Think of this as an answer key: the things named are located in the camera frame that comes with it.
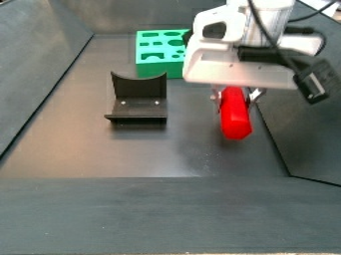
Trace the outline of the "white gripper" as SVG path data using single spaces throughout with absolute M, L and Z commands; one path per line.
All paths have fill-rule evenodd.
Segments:
M 210 100 L 218 114 L 219 85 L 255 87 L 246 97 L 248 109 L 266 94 L 262 88 L 297 88 L 289 68 L 265 60 L 247 60 L 240 54 L 246 49 L 267 49 L 271 44 L 309 56 L 317 53 L 319 40 L 315 37 L 283 34 L 291 10 L 290 3 L 226 3 L 195 15 L 182 76 L 188 82 L 211 84 Z

